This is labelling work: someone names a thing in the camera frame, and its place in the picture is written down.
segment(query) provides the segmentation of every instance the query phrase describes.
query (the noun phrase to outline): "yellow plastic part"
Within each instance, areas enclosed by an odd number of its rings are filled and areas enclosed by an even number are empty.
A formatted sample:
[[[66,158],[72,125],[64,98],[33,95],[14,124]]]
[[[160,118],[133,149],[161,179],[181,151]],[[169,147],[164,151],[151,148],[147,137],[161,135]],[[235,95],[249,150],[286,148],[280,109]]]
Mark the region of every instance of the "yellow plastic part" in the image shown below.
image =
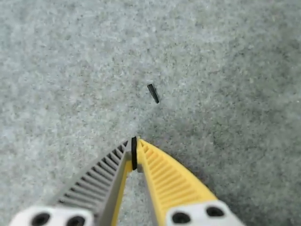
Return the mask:
[[[119,193],[118,193],[118,197],[117,197],[117,201],[116,201],[114,215],[113,215],[113,218],[112,218],[112,221],[111,221],[111,226],[115,226],[117,224],[118,213],[119,213],[119,208],[120,208],[120,204],[121,204],[121,201],[122,201],[124,187],[126,185],[127,174],[131,171],[133,171],[132,161],[127,161],[124,172],[123,172],[120,188],[119,188]]]
[[[217,200],[189,170],[142,139],[137,141],[137,163],[142,165],[159,226],[175,206]]]

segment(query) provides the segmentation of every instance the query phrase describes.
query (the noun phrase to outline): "gray plastic part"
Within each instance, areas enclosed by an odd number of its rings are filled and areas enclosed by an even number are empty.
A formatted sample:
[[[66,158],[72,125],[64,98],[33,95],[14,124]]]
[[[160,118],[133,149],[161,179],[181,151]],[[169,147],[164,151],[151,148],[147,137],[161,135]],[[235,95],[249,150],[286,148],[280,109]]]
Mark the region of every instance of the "gray plastic part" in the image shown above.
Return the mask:
[[[132,160],[131,139],[105,157],[91,162],[51,200],[49,205],[91,211],[96,226],[111,225],[127,161]]]

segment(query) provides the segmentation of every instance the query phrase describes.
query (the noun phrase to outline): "floor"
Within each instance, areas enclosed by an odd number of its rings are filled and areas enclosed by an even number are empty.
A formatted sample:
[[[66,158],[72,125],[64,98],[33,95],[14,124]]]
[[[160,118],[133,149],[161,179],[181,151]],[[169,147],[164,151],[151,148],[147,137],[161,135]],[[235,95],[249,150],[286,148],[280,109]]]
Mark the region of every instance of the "floor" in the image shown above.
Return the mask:
[[[135,135],[248,226],[301,225],[300,20],[299,0],[0,1],[0,225]],[[145,202],[133,173],[119,225],[150,226]]]

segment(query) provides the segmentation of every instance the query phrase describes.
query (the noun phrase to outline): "black plastic piece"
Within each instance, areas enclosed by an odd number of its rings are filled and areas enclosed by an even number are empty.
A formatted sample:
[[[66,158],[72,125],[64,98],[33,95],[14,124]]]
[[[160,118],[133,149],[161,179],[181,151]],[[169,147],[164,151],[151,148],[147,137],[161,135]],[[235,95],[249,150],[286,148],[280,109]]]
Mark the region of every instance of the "black plastic piece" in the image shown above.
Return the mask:
[[[48,213],[40,213],[32,219],[32,226],[42,226],[45,225],[50,219]]]
[[[149,88],[150,94],[152,95],[152,97],[155,99],[156,103],[159,103],[159,96],[158,93],[155,89],[155,87],[152,84],[147,85],[147,88]]]
[[[217,208],[215,206],[208,207],[206,212],[210,217],[222,217],[225,215],[220,208]]]
[[[68,220],[67,226],[84,226],[85,219],[81,216],[75,216]]]
[[[137,169],[137,137],[132,138],[132,167]]]

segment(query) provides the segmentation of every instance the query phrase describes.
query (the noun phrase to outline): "small black object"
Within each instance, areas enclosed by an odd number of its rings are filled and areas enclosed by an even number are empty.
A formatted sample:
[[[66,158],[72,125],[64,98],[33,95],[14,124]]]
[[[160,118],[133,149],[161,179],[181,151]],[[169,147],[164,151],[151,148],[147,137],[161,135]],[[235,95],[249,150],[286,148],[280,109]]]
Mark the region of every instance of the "small black object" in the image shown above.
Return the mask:
[[[50,219],[48,213],[40,213],[32,219],[32,226],[42,226],[45,225]]]
[[[132,138],[132,167],[137,169],[137,137]]]
[[[85,224],[85,219],[81,216],[75,216],[68,220],[67,226],[83,226]]]
[[[155,89],[155,87],[152,84],[147,85],[147,88],[149,88],[150,94],[152,95],[152,97],[155,99],[156,103],[159,103],[159,97],[158,97],[158,93]]]
[[[215,206],[208,207],[206,211],[210,217],[222,217],[225,215],[220,208],[217,208]]]
[[[190,217],[186,213],[177,212],[173,215],[173,222],[175,224],[187,224],[190,222]]]

